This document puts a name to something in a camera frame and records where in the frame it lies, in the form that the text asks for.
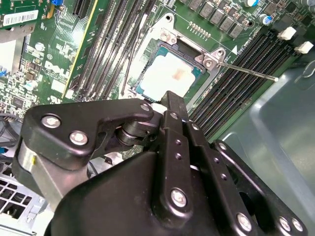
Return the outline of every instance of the white sticker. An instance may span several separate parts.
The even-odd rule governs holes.
[[[65,84],[57,81],[57,80],[53,80],[52,84],[51,84],[51,89],[52,90],[56,90],[60,93],[63,93],[64,89],[65,89]]]
[[[38,10],[5,15],[3,19],[3,26],[9,26],[9,25],[26,22],[26,21],[36,20],[37,17],[38,17]]]

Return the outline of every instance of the ram slot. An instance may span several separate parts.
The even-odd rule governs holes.
[[[243,65],[244,68],[252,69],[258,71],[256,68],[259,65],[259,62],[265,57],[267,53],[275,46],[275,44],[265,43],[262,45],[258,51],[256,51],[250,60],[247,60],[247,63]],[[249,75],[244,72],[236,72],[236,76],[232,78],[232,83],[229,84],[229,87],[223,86],[221,89],[220,95],[215,97],[209,107],[207,108],[207,113],[198,117],[198,122],[201,126],[204,126],[205,123],[216,113],[218,109],[222,109],[222,104],[237,90],[239,87],[243,87],[246,82],[249,82]],[[222,102],[216,103],[214,100],[222,100]]]
[[[248,49],[245,50],[233,63],[237,66],[243,66],[250,56],[253,55],[254,50],[257,50],[259,46],[266,40],[266,37],[264,35],[257,35],[254,40],[251,42],[251,44],[247,47]],[[238,71],[235,71],[233,69],[227,69],[224,75],[221,77],[219,82],[212,88],[212,90],[207,94],[207,96],[200,102],[200,104],[195,108],[195,110],[190,115],[190,118],[192,120],[198,119],[199,116],[203,115],[204,112],[206,112],[206,109],[203,110],[203,108],[206,104],[211,104],[211,100],[214,99],[217,95],[219,95],[227,85],[231,81],[233,81],[234,76],[238,73]]]
[[[277,48],[277,49],[273,49],[273,51],[271,52],[270,58],[277,58],[280,53],[282,52],[282,49]],[[267,67],[265,66],[264,63],[258,64],[258,67],[255,68],[257,71],[260,71],[261,73],[268,71]],[[250,88],[253,84],[255,84],[256,82],[266,82],[265,80],[263,80],[262,78],[258,78],[255,76],[251,76],[248,74],[243,74],[241,75],[242,77],[244,77],[244,79],[242,80],[242,83],[240,83],[238,85],[238,87],[235,87],[235,89],[233,90],[233,92],[231,94],[229,94],[229,96],[225,97],[225,100],[220,103],[220,104],[214,104],[214,106],[220,106],[220,110],[216,110],[211,117],[209,117],[208,119],[206,119],[206,121],[203,122],[202,128],[204,128],[205,130],[209,130],[212,128],[212,126],[216,123],[216,120],[218,120],[220,118],[220,116],[222,116],[222,113],[225,113],[228,111],[228,109],[230,109],[230,104],[231,103],[235,103],[237,101],[237,99],[239,99],[239,97],[244,94],[244,92]]]
[[[279,64],[283,64],[286,60],[289,59],[289,55],[283,55],[279,60]],[[215,135],[216,132],[226,123],[228,120],[241,108],[242,104],[246,102],[248,99],[252,97],[252,95],[264,84],[264,81],[259,81],[259,83],[252,86],[248,91],[246,91],[246,95],[242,97],[240,101],[237,102],[238,105],[231,104],[230,109],[227,110],[225,114],[223,114],[216,122],[214,122],[211,126],[205,127],[206,130],[205,135],[207,139],[211,138]]]
[[[102,46],[108,38],[109,30],[111,29],[112,23],[117,16],[119,4],[116,0],[111,0],[108,10],[105,14],[104,20],[101,24],[101,28],[98,30],[95,43],[89,53],[88,59],[84,65],[83,72],[81,73],[78,81],[76,82],[77,88],[82,90],[86,84],[90,81],[91,72],[95,69],[96,61],[99,60]]]
[[[118,7],[118,12],[115,15],[114,21],[111,24],[109,33],[99,51],[96,62],[93,64],[91,73],[87,77],[87,83],[83,87],[84,95],[88,95],[95,88],[95,84],[99,80],[99,70],[107,62],[108,55],[111,52],[112,48],[115,46],[115,43],[118,40],[119,35],[123,31],[126,18],[130,12],[130,4],[128,0],[123,0],[120,2]]]
[[[135,31],[132,33],[133,34],[132,40],[129,41],[129,46],[127,46],[127,44],[124,44],[125,48],[122,50],[123,52],[125,52],[126,50],[129,50],[129,47],[132,48],[133,45],[136,43],[136,40],[137,40],[136,37],[138,34],[139,25],[142,20],[142,17],[147,11],[151,11],[155,2],[156,1],[147,1],[146,3],[142,4],[141,11],[139,12],[137,19],[135,21],[135,27],[134,27]],[[117,69],[118,69],[117,66],[114,64],[111,69],[111,70],[114,70],[112,74],[116,73]],[[102,89],[98,95],[99,98],[102,98],[102,99],[107,99],[108,96],[111,94],[111,91],[114,85],[119,82],[117,81],[117,78],[115,76],[111,76],[111,74],[107,74],[106,77],[107,77],[106,78],[107,83],[104,84],[104,89]]]
[[[234,65],[265,74],[275,73],[290,58],[290,49],[285,44],[278,45],[273,38],[270,32],[257,35]],[[228,69],[190,118],[210,138],[265,82],[256,76]]]
[[[132,9],[132,12],[128,18],[128,21],[126,23],[126,29],[124,30],[123,34],[121,35],[119,42],[117,43],[117,46],[112,51],[110,58],[108,60],[108,63],[105,67],[102,68],[100,80],[97,83],[97,86],[95,88],[95,98],[96,100],[102,98],[106,88],[108,87],[108,83],[112,79],[112,76],[110,73],[113,70],[113,67],[115,67],[115,62],[117,63],[124,53],[126,46],[130,43],[130,39],[132,38],[133,34],[135,33],[135,29],[137,28],[137,25],[140,23],[141,16],[139,13],[143,13],[143,10],[145,8],[143,7],[143,1],[138,0],[136,4],[134,5],[134,8]]]

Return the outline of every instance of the metal pin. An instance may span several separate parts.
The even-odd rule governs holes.
[[[231,68],[231,69],[234,69],[234,70],[242,71],[242,72],[245,72],[245,73],[248,73],[250,75],[254,75],[254,76],[260,77],[260,78],[264,78],[264,79],[267,79],[267,80],[272,80],[274,82],[278,82],[279,81],[279,78],[271,76],[271,75],[265,75],[265,74],[262,74],[262,73],[259,73],[259,72],[255,72],[255,71],[252,71],[252,70],[249,70],[249,69],[245,69],[245,68],[241,68],[241,67],[238,67],[238,66],[226,64],[226,63],[223,63],[223,62],[218,62],[218,64],[222,65],[222,66],[225,66],[227,68]]]

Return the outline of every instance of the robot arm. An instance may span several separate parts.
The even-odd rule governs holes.
[[[208,144],[182,98],[167,92],[159,106],[126,99],[27,112],[13,171],[55,211],[47,236],[307,235],[227,144]],[[90,159],[133,145],[144,151],[88,178]]]

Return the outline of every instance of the dimm slot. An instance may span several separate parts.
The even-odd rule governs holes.
[[[253,57],[251,58],[251,60],[247,61],[248,64],[243,65],[244,68],[248,68],[248,69],[253,69],[256,70],[256,66],[259,65],[258,62],[266,55],[266,53],[268,53],[272,48],[274,47],[274,44],[265,44],[262,47],[259,48],[258,51],[256,51],[253,55]],[[236,76],[234,76],[232,78],[232,84],[230,84],[229,88],[225,89],[225,87],[222,88],[222,91],[224,92],[223,94],[220,94],[221,99],[223,99],[224,103],[229,96],[236,91],[239,86],[247,80],[248,80],[248,74],[244,73],[244,72],[237,72]],[[217,104],[209,104],[209,106],[211,106],[214,110],[210,110],[208,115],[203,115],[200,116],[198,118],[198,122],[199,125],[201,127],[203,127],[205,125],[206,122],[208,122],[208,120],[211,118],[211,116],[218,110],[221,108],[221,106],[217,105]]]
[[[108,46],[110,45],[110,42],[114,41],[119,34],[119,32],[116,32],[117,27],[119,26],[119,23],[123,21],[123,17],[126,15],[125,11],[126,11],[127,4],[128,4],[128,0],[123,0],[120,2],[120,5],[118,7],[118,12],[114,17],[114,21],[111,24],[109,33],[106,36],[106,39],[99,51],[96,62],[93,64],[91,73],[87,78],[87,83],[83,87],[83,90],[85,91],[84,92],[85,95],[91,92],[91,90],[93,89],[93,86],[95,85],[95,81],[99,79],[99,77],[97,77],[96,74],[98,73],[98,70],[101,67],[103,60],[107,59],[106,52],[107,52]]]
[[[252,53],[253,49],[256,49],[258,45],[260,45],[265,38],[263,35],[257,35],[254,40],[251,42],[251,44],[248,46],[249,50],[245,50],[241,54],[240,57],[238,57],[235,62],[233,63],[234,65],[239,65],[242,66],[243,63],[249,58],[250,54]],[[210,99],[213,98],[214,93],[219,92],[219,90],[222,90],[225,88],[231,80],[226,80],[226,78],[232,78],[235,74],[238,72],[232,69],[227,69],[226,72],[223,74],[221,79],[219,80],[218,84],[216,84],[213,89],[209,92],[209,94],[203,99],[203,101],[200,102],[200,104],[195,108],[195,110],[191,114],[191,119],[195,120],[199,115],[202,115],[205,110],[199,109],[199,107],[203,107],[205,104],[209,102]]]
[[[127,43],[129,42],[130,37],[132,37],[132,35],[134,33],[134,29],[136,28],[135,25],[140,22],[139,10],[141,8],[142,3],[143,2],[141,0],[138,0],[133,5],[130,16],[126,22],[126,29],[128,29],[128,30],[123,31],[123,33],[120,37],[119,43],[116,45],[116,47],[114,48],[114,50],[111,53],[110,60],[108,61],[107,65],[102,70],[100,80],[98,81],[97,86],[96,86],[96,90],[95,90],[96,99],[100,99],[102,97],[102,94],[104,93],[104,90],[106,89],[106,87],[108,85],[107,79],[108,79],[108,77],[111,77],[111,76],[109,76],[109,71],[111,70],[114,61],[118,61],[120,59],[120,57],[122,56],[122,53],[124,51],[124,48],[126,47]]]
[[[283,64],[287,59],[289,59],[289,55],[284,55],[282,56],[282,59],[279,61],[280,64]],[[264,84],[264,81],[260,81],[259,84],[257,84],[254,89],[249,90],[246,94],[246,96],[244,96],[242,98],[241,101],[238,102],[238,105],[235,106],[234,104],[232,104],[231,106],[234,105],[234,108],[232,109],[228,109],[228,114],[223,114],[219,120],[221,119],[221,121],[216,121],[211,127],[209,127],[207,129],[207,131],[205,132],[206,138],[210,139],[213,135],[215,135],[219,129],[226,123],[228,122],[228,120],[241,108],[242,104],[247,101],[248,99],[250,99],[252,97],[252,95]]]
[[[279,53],[282,51],[282,49],[280,48],[277,48],[277,49],[274,49],[272,51],[272,54],[270,55],[270,58],[274,58],[274,56],[278,57],[279,56]],[[259,67],[256,69],[257,71],[260,71],[260,72],[265,72],[266,71],[266,67],[264,66],[264,64],[260,64]],[[209,130],[212,128],[212,126],[215,124],[215,120],[218,120],[219,119],[219,116],[222,115],[222,112],[226,112],[228,111],[229,109],[229,104],[231,102],[234,101],[237,101],[240,96],[242,96],[242,94],[244,94],[244,92],[250,88],[256,81],[258,80],[262,80],[263,82],[265,82],[263,79],[261,78],[258,78],[258,77],[255,77],[255,76],[251,76],[251,75],[242,75],[244,76],[244,79],[242,81],[245,80],[244,83],[240,83],[237,87],[234,89],[233,93],[230,95],[230,97],[226,97],[226,99],[221,103],[221,104],[216,104],[214,105],[214,107],[220,107],[220,111],[215,113],[214,112],[214,116],[213,117],[209,117],[205,122],[204,124],[205,125],[202,125],[202,128],[204,128],[205,130]]]
[[[130,44],[130,47],[132,47],[132,43],[135,43],[134,41],[136,39],[133,39],[133,38],[137,35],[137,30],[138,30],[139,24],[140,24],[140,22],[142,20],[142,17],[144,15],[145,11],[147,10],[147,7],[149,6],[149,3],[150,3],[150,1],[146,1],[144,4],[142,3],[142,5],[138,6],[139,8],[142,6],[142,8],[141,8],[140,12],[137,12],[137,18],[135,20],[135,25],[134,25],[134,28],[133,28],[135,31],[131,34],[132,35],[132,40],[130,40],[128,42],[128,44]],[[126,51],[126,48],[128,50],[127,45],[125,45],[125,48],[123,49],[123,51]],[[107,77],[106,79],[108,79],[109,81],[108,81],[107,84],[105,84],[105,86],[104,86],[105,89],[101,90],[100,94],[98,95],[99,98],[102,97],[103,99],[106,99],[108,97],[108,95],[110,94],[111,90],[113,89],[113,86],[116,83],[116,79],[117,79],[115,76],[113,77],[113,76],[110,76],[110,75],[107,75],[106,77]]]
[[[106,11],[104,20],[101,24],[101,28],[98,30],[95,43],[84,65],[83,72],[81,73],[78,81],[76,82],[78,89],[82,89],[85,86],[85,84],[88,83],[87,78],[91,74],[91,71],[93,71],[95,62],[98,60],[101,46],[104,44],[107,38],[110,27],[117,14],[118,6],[119,4],[117,4],[115,0],[111,0],[108,10]]]

